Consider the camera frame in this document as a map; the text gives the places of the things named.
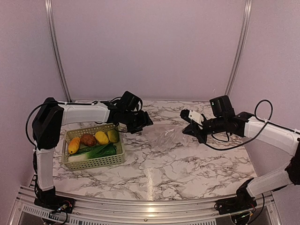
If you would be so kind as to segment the yellow lemon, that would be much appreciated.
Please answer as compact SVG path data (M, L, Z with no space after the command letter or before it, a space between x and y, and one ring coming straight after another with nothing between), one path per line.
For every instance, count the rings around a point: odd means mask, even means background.
M100 145L106 145L109 143L109 138L103 131L98 131L95 133L95 139Z

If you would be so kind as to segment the green white bok choy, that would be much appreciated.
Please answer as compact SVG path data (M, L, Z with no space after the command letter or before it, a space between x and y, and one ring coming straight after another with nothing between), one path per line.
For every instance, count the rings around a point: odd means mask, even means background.
M91 150L79 155L70 155L68 158L68 162L85 161L94 158L113 156L116 155L116 153L117 147L113 145L113 143L109 143L107 145L103 145L103 148L100 150Z

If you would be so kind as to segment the clear zip top bag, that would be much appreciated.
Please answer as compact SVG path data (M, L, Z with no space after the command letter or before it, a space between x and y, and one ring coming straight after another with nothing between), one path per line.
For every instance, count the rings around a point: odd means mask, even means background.
M187 147L191 142L191 138L182 131L180 126L155 124L144 128L142 134L152 148L160 152L169 152L178 146Z

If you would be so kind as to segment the beige perforated plastic basket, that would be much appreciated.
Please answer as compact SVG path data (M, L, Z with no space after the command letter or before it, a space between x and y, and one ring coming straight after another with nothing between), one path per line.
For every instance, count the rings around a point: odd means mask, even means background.
M77 162L68 162L68 158L70 154L68 153L68 145L70 141L75 137L80 137L83 134L91 134L94 135L98 131L103 131L107 133L107 131L114 129L115 126L113 124L106 124L96 127L88 127L76 130L67 131L64 136L63 147L62 147L62 164L64 164L69 170L77 171L84 169L97 168L102 166L111 166L121 164L125 161L125 149L123 146L123 140L120 137L117 143L113 143L117 147L117 153L113 156L100 157L89 159L85 161L77 161ZM81 144L80 149L86 148L85 145Z

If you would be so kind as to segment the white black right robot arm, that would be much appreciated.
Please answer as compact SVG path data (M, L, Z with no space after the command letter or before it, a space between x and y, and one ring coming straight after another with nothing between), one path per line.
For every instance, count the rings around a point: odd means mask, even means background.
M246 141L236 148L259 141L290 155L285 165L256 178L245 181L234 197L217 200L215 209L220 215L244 211L256 207L256 197L269 191L277 191L286 186L300 183L300 132L271 122L271 118L261 119L256 113L235 113L227 95L210 100L214 117L207 119L194 110L182 110L180 117L188 122L183 133L195 137L200 144L212 150L221 151L207 143L208 136L219 133L236 135Z

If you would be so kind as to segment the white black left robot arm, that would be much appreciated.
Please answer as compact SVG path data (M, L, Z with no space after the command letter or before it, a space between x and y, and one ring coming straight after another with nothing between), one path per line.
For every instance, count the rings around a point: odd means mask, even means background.
M142 100L130 92L113 101L91 103L58 102L48 97L31 112L33 168L36 175L34 204L43 208L70 213L75 200L56 195L53 184L53 154L60 140L61 127L80 122L123 124L134 134L153 124L147 112L142 110Z

